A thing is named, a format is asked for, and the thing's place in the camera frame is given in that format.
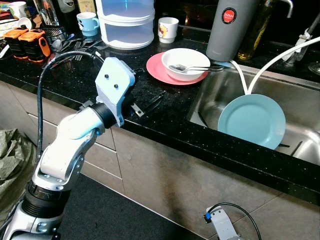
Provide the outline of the metal fork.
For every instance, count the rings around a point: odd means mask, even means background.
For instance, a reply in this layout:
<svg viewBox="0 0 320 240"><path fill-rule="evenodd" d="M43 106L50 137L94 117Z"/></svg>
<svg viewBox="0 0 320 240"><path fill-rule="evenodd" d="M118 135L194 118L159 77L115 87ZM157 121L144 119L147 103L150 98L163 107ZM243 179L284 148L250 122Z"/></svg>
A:
<svg viewBox="0 0 320 240"><path fill-rule="evenodd" d="M85 51L84 50L84 45L86 44L86 41L83 39L82 41L77 41L75 42L73 51ZM71 57L69 57L69 60L74 60L75 58L81 57L81 55L71 55Z"/></svg>
<svg viewBox="0 0 320 240"><path fill-rule="evenodd" d="M225 69L224 66L222 67L204 67L204 66L184 66L182 64L176 64L176 65L170 65L169 68L171 70L174 70L176 72L179 73L187 73L188 71L204 71L204 72L210 72L210 73L214 73L214 72L220 72L223 71Z"/></svg>

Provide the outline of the stainless steel sink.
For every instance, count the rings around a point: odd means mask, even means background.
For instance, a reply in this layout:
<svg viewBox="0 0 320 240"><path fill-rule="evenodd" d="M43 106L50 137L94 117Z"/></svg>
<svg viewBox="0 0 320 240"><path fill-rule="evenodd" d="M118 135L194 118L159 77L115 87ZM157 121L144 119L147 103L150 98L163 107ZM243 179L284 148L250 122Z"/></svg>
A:
<svg viewBox="0 0 320 240"><path fill-rule="evenodd" d="M190 110L190 121L217 130L223 109L234 99L250 94L272 98L282 108L286 130L274 150L290 156L299 142L301 160L320 162L320 85L317 82L272 71L260 74L253 89L245 93L236 69L208 73Z"/></svg>

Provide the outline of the beige kitchen cabinet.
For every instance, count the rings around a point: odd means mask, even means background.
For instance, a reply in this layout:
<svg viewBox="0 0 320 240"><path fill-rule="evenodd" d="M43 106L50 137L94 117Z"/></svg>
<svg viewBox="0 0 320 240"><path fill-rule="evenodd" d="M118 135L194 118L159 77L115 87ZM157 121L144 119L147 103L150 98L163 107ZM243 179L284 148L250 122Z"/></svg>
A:
<svg viewBox="0 0 320 240"><path fill-rule="evenodd" d="M203 239L217 232L203 215L224 206L237 232L262 240L319 240L317 164L192 123L200 84L172 86L148 78L142 118L112 127L87 151L82 173Z"/></svg>

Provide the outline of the metal faucet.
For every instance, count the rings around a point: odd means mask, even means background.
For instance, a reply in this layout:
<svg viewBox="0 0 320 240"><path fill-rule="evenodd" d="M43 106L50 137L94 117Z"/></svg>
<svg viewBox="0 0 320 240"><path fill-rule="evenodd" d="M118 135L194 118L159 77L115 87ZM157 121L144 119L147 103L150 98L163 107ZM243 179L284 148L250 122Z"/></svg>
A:
<svg viewBox="0 0 320 240"><path fill-rule="evenodd" d="M316 26L318 26L319 23L320 23L320 12L318 12L318 15L316 16L315 20L305 30L304 34L299 35L298 41L295 43L295 46L299 47L306 42L310 42L313 37L313 30L315 30ZM306 51L307 51L307 46L298 48L297 50L291 52L290 54L282 57L282 60L285 62L286 66L294 67L297 62L303 59L304 54L306 54Z"/></svg>

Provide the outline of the black basket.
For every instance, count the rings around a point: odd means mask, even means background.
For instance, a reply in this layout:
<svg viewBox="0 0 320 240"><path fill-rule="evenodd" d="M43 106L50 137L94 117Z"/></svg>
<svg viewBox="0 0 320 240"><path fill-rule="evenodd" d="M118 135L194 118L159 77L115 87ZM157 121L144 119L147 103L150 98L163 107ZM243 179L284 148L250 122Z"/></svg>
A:
<svg viewBox="0 0 320 240"><path fill-rule="evenodd" d="M52 46L55 41L66 41L67 32L63 26L59 25L42 25L41 29L45 32L45 39L47 43Z"/></svg>

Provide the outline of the blue mug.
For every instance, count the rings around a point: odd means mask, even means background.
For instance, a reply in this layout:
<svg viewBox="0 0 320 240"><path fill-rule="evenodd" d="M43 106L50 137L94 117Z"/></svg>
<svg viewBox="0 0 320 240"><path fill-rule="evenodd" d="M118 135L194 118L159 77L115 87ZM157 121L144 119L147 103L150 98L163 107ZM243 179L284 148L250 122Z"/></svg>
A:
<svg viewBox="0 0 320 240"><path fill-rule="evenodd" d="M76 14L78 27L85 37L94 37L99 33L99 19L96 13L82 12Z"/></svg>

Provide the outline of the metal spoon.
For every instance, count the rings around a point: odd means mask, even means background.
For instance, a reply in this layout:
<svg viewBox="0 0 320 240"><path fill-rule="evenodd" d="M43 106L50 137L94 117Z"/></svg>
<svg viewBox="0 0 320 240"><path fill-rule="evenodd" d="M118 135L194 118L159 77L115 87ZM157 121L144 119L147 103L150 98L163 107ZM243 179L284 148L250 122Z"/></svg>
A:
<svg viewBox="0 0 320 240"><path fill-rule="evenodd" d="M50 44L50 48L53 52L60 52L64 49L66 44L66 39L55 39L55 41Z"/></svg>

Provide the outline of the white bowl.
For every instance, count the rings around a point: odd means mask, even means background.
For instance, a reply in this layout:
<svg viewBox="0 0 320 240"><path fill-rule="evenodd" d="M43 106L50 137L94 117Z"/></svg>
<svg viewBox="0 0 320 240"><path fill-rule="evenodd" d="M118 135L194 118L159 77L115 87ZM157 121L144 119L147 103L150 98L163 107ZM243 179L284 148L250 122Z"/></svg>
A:
<svg viewBox="0 0 320 240"><path fill-rule="evenodd" d="M200 78L205 71L188 70L186 72L172 70L170 66L181 65L185 67L210 67L211 62L205 54L189 48L174 48L167 50L161 57L165 72L178 82L192 82Z"/></svg>

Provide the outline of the black chopstick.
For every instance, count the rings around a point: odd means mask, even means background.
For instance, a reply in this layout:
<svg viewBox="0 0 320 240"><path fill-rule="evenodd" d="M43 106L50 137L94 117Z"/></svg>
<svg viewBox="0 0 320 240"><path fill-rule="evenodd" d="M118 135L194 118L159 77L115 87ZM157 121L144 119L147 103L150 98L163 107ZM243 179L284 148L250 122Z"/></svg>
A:
<svg viewBox="0 0 320 240"><path fill-rule="evenodd" d="M301 159L299 151L301 150L303 144L304 144L303 141L298 142L297 146L295 146L295 148L292 149L292 151L289 155L292 157Z"/></svg>

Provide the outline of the yellow oil bottle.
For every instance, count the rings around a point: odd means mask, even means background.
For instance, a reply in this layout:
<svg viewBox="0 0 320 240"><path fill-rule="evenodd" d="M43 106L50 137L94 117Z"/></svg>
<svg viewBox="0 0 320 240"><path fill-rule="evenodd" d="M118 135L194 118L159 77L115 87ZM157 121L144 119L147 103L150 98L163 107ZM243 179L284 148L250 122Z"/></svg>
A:
<svg viewBox="0 0 320 240"><path fill-rule="evenodd" d="M254 56L256 48L266 30L270 16L274 11L275 0L261 0L253 19L247 28L242 43L238 48L237 57L240 60L249 60Z"/></svg>

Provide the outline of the orange black tool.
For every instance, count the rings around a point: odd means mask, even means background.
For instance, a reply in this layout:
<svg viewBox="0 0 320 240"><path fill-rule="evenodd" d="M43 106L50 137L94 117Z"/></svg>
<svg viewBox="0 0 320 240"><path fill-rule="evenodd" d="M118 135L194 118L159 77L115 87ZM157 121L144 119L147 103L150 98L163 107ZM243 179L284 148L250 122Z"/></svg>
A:
<svg viewBox="0 0 320 240"><path fill-rule="evenodd" d="M28 58L28 55L25 51L23 44L21 43L19 37L25 33L29 32L29 29L26 26L15 27L5 34L3 37L9 46L11 54L18 59Z"/></svg>
<svg viewBox="0 0 320 240"><path fill-rule="evenodd" d="M41 63L51 55L45 34L42 29L32 29L18 37L30 62Z"/></svg>

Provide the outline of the pink plate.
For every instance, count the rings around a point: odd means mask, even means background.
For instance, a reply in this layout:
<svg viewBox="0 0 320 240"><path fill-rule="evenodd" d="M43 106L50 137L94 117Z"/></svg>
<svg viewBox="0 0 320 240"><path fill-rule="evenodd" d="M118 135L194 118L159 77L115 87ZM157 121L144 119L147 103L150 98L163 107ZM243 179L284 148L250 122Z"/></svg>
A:
<svg viewBox="0 0 320 240"><path fill-rule="evenodd" d="M195 83L201 82L205 77L208 75L208 71L204 72L196 78L195 80L190 81L179 81L175 78L172 78L169 76L169 74L166 73L166 68L162 64L162 56L164 55L164 52L160 52L158 54L153 55L147 62L146 62L146 68L148 69L154 69L157 72L157 77L155 77L156 80L159 82L167 83L169 85L174 86L186 86L186 85L192 85Z"/></svg>

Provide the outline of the plain white cup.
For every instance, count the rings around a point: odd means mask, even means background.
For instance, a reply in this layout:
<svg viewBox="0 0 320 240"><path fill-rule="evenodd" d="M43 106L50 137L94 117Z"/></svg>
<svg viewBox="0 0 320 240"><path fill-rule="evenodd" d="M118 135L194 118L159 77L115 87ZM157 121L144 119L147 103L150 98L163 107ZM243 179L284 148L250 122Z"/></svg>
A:
<svg viewBox="0 0 320 240"><path fill-rule="evenodd" d="M32 30L35 27L34 21L27 17L21 17L18 19L17 26L19 28Z"/></svg>
<svg viewBox="0 0 320 240"><path fill-rule="evenodd" d="M25 1L10 2L7 4L14 19L31 18L28 6Z"/></svg>

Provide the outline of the clear drinking glass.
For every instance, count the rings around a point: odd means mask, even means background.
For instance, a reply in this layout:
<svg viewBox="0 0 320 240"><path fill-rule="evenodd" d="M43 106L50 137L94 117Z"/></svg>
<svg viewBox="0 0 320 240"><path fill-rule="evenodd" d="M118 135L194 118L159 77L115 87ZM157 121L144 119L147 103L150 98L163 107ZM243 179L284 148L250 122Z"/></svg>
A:
<svg viewBox="0 0 320 240"><path fill-rule="evenodd" d="M57 16L57 0L33 0L35 8L46 26L61 26Z"/></svg>

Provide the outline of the white cartoon print mug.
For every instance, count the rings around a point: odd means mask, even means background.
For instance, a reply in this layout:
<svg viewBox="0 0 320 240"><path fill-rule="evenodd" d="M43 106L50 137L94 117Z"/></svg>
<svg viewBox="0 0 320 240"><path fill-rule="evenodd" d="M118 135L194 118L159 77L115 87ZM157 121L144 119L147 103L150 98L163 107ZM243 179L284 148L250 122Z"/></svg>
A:
<svg viewBox="0 0 320 240"><path fill-rule="evenodd" d="M158 19L158 40L163 44L171 44L178 35L179 19L162 17Z"/></svg>

